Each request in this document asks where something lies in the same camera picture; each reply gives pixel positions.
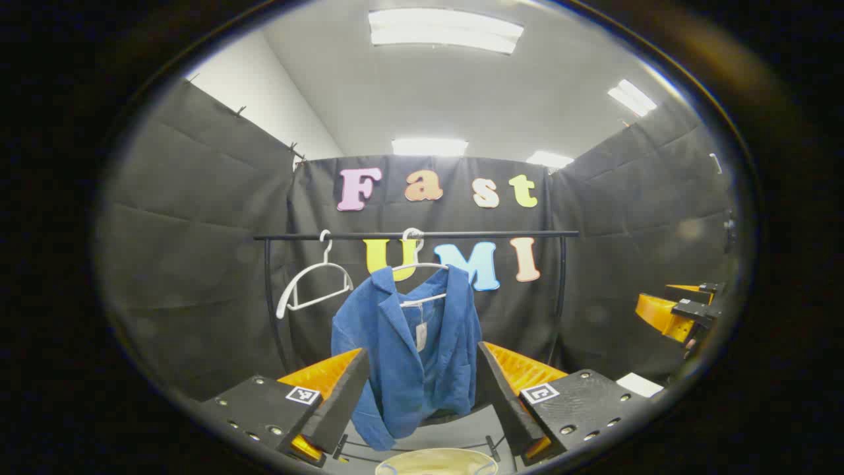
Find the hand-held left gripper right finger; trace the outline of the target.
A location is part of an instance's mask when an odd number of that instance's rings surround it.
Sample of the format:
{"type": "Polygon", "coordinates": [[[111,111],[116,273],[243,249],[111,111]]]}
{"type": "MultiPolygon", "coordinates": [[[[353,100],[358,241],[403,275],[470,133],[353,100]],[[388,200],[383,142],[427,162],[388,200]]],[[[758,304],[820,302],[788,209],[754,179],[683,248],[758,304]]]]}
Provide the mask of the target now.
{"type": "Polygon", "coordinates": [[[652,408],[648,397],[597,371],[565,373],[489,342],[477,344],[477,388],[526,466],[583,456],[636,428],[652,408]]]}

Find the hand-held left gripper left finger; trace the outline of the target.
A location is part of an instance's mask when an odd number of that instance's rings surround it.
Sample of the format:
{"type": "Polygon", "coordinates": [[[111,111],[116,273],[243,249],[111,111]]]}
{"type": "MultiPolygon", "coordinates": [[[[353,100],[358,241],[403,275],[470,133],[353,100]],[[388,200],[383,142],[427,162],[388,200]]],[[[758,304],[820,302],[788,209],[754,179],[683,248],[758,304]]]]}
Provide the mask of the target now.
{"type": "Polygon", "coordinates": [[[279,379],[253,375],[198,403],[215,429],[274,454],[323,467],[346,432],[370,375],[356,348],[279,379]]]}

